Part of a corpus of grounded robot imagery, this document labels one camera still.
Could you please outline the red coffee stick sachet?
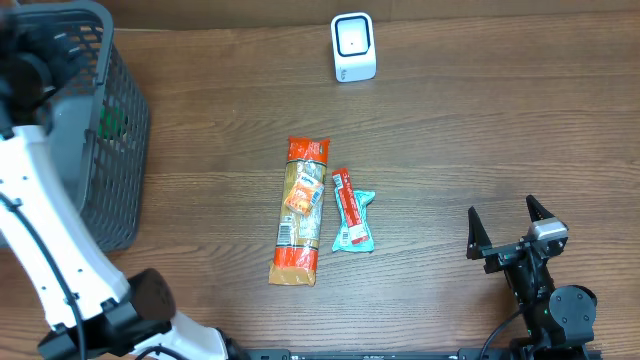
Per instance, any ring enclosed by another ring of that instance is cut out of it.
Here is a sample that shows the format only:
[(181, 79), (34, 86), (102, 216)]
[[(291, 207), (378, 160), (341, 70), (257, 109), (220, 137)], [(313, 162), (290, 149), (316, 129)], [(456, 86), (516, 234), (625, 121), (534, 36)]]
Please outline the red coffee stick sachet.
[(347, 244), (359, 245), (369, 239), (364, 227), (355, 191), (347, 168), (340, 168), (333, 172), (336, 185), (338, 203), (342, 206), (342, 214), (347, 226)]

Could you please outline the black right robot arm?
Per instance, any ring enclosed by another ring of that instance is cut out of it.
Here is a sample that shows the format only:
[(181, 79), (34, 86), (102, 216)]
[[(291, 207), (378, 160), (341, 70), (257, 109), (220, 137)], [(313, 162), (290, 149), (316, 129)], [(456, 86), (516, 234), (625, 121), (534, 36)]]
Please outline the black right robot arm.
[[(502, 272), (518, 309), (492, 331), (471, 359), (599, 359), (587, 344), (594, 340), (597, 297), (580, 285), (557, 287), (548, 261), (564, 251), (569, 227), (532, 195), (526, 197), (531, 224), (517, 242), (495, 247), (475, 208), (468, 210), (466, 257), (483, 260), (487, 274)], [(517, 317), (527, 335), (507, 348), (491, 347), (497, 336)]]

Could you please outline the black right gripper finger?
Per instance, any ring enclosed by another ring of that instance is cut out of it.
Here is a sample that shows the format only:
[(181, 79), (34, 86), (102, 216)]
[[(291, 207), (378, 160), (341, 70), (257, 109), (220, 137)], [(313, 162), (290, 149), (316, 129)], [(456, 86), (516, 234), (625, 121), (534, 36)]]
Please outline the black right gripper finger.
[(548, 211), (532, 194), (525, 198), (531, 222), (547, 220), (554, 218), (554, 215)]
[(482, 259), (485, 257), (485, 252), (492, 248), (492, 243), (474, 207), (468, 209), (468, 224), (466, 257), (470, 260)]

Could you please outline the orange Kleenex tissue pack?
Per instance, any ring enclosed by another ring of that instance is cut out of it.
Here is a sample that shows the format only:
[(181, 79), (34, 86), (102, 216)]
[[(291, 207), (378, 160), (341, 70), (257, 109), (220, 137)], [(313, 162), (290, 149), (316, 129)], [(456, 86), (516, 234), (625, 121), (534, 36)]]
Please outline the orange Kleenex tissue pack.
[(285, 198), (285, 206), (293, 213), (309, 216), (324, 193), (324, 184), (307, 173), (300, 173)]

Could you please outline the teal snack packet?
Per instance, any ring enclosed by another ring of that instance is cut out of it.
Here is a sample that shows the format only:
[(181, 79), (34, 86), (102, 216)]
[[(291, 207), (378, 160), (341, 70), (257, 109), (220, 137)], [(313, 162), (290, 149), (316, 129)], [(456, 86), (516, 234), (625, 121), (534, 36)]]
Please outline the teal snack packet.
[(360, 221), (350, 226), (347, 221), (348, 211), (341, 202), (339, 191), (335, 190), (335, 198), (341, 217), (341, 224), (335, 237), (332, 251), (352, 253), (370, 253), (375, 249), (374, 238), (368, 224), (367, 206), (374, 200), (374, 191), (355, 190), (355, 209), (359, 213)]

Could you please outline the spaghetti pack orange ends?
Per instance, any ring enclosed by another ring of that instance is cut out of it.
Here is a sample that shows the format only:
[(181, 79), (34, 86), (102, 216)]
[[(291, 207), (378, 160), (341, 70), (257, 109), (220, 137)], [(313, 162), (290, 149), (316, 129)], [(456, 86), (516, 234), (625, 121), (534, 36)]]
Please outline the spaghetti pack orange ends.
[[(329, 146), (329, 139), (289, 139), (278, 231), (268, 276), (271, 285), (313, 286), (316, 283)], [(324, 184), (324, 193), (309, 216), (293, 213), (284, 204), (300, 173), (307, 173)]]

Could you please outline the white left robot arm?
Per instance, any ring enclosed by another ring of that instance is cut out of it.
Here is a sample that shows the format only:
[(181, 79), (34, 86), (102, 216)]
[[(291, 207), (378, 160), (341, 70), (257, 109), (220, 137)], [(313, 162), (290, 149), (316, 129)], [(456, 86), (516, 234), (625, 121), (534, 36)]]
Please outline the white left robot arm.
[(1, 14), (1, 233), (36, 289), (49, 333), (45, 359), (104, 354), (246, 359), (221, 330), (178, 311), (152, 268), (127, 278), (104, 255), (67, 196), (37, 110), (80, 70), (65, 34)]

